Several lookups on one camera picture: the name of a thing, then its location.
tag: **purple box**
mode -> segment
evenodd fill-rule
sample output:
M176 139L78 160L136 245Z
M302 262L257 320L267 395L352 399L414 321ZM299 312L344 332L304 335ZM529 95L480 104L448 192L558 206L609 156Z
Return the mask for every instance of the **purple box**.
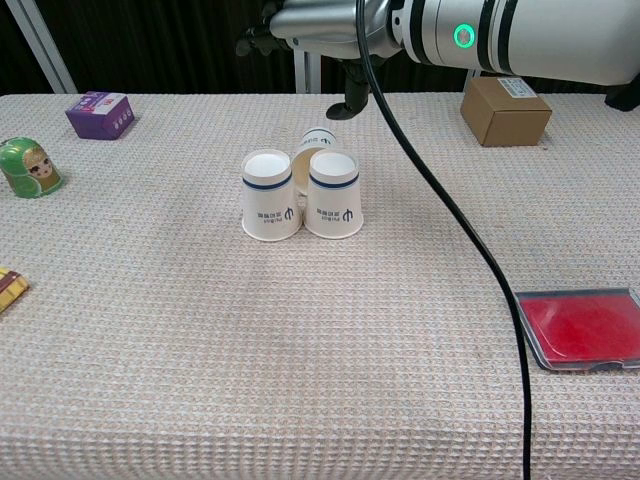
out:
M133 121L124 93L87 92L65 112L80 138L115 140Z

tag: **white metal frame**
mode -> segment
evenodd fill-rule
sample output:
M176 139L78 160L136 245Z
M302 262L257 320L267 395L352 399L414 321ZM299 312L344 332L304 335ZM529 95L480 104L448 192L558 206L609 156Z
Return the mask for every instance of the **white metal frame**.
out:
M482 70L467 70L467 78L464 80L464 89L463 92L466 92L469 89L469 85L471 84L471 79L475 77L479 77L482 74Z
M321 56L295 50L293 63L296 72L296 93L320 93L322 91Z
M78 93L35 0L6 0L54 93Z

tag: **black background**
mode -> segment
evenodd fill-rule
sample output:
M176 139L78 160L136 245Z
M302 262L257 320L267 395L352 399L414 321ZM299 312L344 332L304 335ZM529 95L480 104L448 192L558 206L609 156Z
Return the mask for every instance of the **black background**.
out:
M258 23L262 0L37 0L37 5L80 92L295 92L291 52L235 55L235 39ZM0 93L50 93L5 2L0 2L0 42ZM404 92L461 91L465 75L461 69L418 65L404 52L379 71L386 91ZM527 81L541 93L604 91ZM327 58L322 90L344 91L342 68Z

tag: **green indicator light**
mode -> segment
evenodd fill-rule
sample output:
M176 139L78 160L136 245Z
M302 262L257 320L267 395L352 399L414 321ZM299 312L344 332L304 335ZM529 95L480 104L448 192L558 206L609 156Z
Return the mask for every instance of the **green indicator light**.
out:
M453 32L453 41L460 48L471 48L476 41L476 31L467 23L458 25Z

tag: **green nesting doll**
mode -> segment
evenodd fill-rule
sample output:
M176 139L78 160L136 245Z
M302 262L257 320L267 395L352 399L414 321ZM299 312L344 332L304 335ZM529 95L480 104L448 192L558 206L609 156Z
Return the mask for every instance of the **green nesting doll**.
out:
M0 145L0 170L14 193L22 198L38 198L55 192L62 178L37 142L16 137Z

